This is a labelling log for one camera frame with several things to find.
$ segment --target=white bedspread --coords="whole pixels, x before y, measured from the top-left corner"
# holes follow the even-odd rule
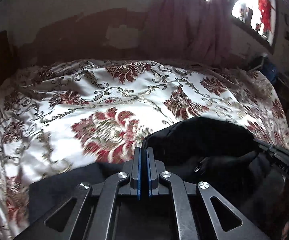
[[[148,134],[192,116],[236,123],[289,149],[285,114],[260,72],[246,86],[239,70],[220,76],[195,68],[88,59],[7,79],[0,88],[0,238],[28,226],[31,183],[95,161],[130,160]]]

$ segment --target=black cloth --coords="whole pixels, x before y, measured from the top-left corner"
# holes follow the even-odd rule
[[[263,195],[259,200],[259,196],[262,195],[259,188],[272,171],[266,157],[263,154],[258,155],[255,151],[257,144],[253,139],[252,133],[241,126],[202,117],[178,122],[149,135],[143,140],[141,149],[142,199],[148,196],[146,149],[153,147],[155,159],[163,161],[166,170],[188,182],[208,181],[234,206],[243,209],[243,213],[256,225],[261,226],[266,214],[262,213],[259,216],[254,208],[265,207],[265,210],[269,210],[268,206],[273,203],[272,198],[283,187],[283,179],[278,173],[273,173],[272,181],[275,184],[272,187],[276,190],[271,194]],[[197,165],[201,165],[201,169],[198,173],[194,173],[193,170]],[[54,206],[61,195],[72,190],[80,182],[100,183],[121,169],[122,164],[93,163],[31,184],[30,223]],[[270,181],[266,182],[264,193],[268,191]],[[163,219],[156,220],[150,217],[145,211],[148,210],[146,205],[147,202],[144,202],[143,207],[137,208],[146,214],[145,218],[139,217],[139,221],[163,221]],[[159,228],[164,228],[162,231],[166,231],[166,225],[161,224]],[[157,230],[156,233],[158,237],[161,230]],[[150,238],[142,234],[142,238],[139,239]]]

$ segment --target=black bracket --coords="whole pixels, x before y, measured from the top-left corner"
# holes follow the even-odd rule
[[[149,195],[171,195],[179,240],[202,239],[201,235],[204,235],[204,228],[196,226],[199,225],[199,221],[195,218],[199,217],[199,214],[192,212],[188,196],[195,196],[194,201],[198,202],[198,209],[206,209],[215,240],[269,240],[268,236],[207,182],[192,184],[183,181],[176,174],[165,171],[164,164],[155,160],[152,148],[147,149],[147,163]],[[229,215],[233,217],[233,222],[227,225]]]
[[[59,205],[50,209],[45,215],[39,218],[32,226],[25,229],[15,239],[70,239],[76,227],[78,217],[82,213],[83,206],[87,202],[88,195],[92,193],[92,187],[87,182],[82,182],[76,186],[70,194],[65,196]],[[60,219],[61,211],[65,210],[68,205],[71,213],[64,226],[52,223],[52,219]]]
[[[278,170],[289,180],[289,151],[279,146],[272,146],[263,141],[254,139],[258,143],[258,151],[264,152],[273,168]]]

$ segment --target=bed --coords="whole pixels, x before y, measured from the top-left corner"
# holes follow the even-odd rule
[[[76,60],[21,69],[0,87],[0,238],[28,225],[28,186],[93,162],[121,163],[155,131],[193,116],[241,125],[289,150],[260,72],[201,64]]]

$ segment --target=wall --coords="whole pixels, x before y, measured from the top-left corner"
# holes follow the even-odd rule
[[[0,31],[7,30],[18,48],[22,66],[49,64],[75,57],[126,57],[138,45],[139,29],[151,0],[3,0]],[[280,69],[289,69],[289,8],[277,0],[278,36],[269,55]],[[267,52],[250,35],[232,24],[231,53],[249,60]]]

